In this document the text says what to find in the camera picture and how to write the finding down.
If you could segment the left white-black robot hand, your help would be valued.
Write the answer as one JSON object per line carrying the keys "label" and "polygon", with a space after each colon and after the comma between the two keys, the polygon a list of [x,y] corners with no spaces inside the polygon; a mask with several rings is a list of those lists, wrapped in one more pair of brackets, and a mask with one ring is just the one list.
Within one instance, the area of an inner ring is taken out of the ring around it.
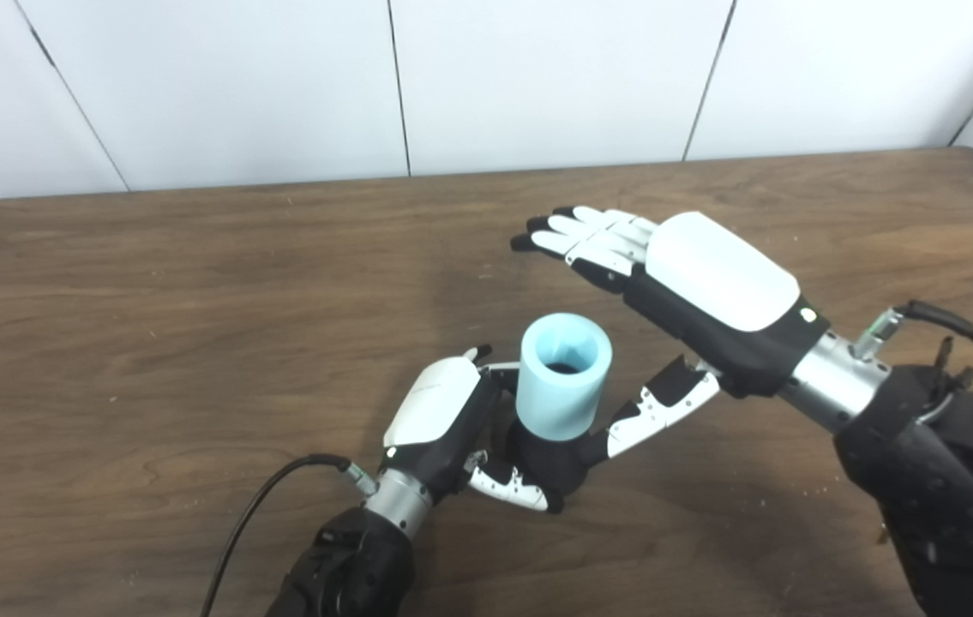
{"label": "left white-black robot hand", "polygon": [[517,507],[562,511],[563,497],[557,492],[477,445],[502,395],[517,391],[519,364],[482,364],[490,352],[488,344],[473,347],[420,372],[383,436],[380,489],[407,487],[426,508],[470,487]]}

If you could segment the right white-black robot hand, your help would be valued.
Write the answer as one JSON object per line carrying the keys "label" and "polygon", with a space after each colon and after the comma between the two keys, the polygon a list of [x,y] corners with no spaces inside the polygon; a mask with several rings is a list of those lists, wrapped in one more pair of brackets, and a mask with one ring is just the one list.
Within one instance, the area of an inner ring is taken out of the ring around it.
{"label": "right white-black robot hand", "polygon": [[561,207],[529,219],[510,246],[564,261],[697,356],[694,365],[671,361],[639,401],[580,439],[588,466],[675,424],[716,391],[777,396],[830,327],[792,274],[699,212],[656,224],[615,208]]}

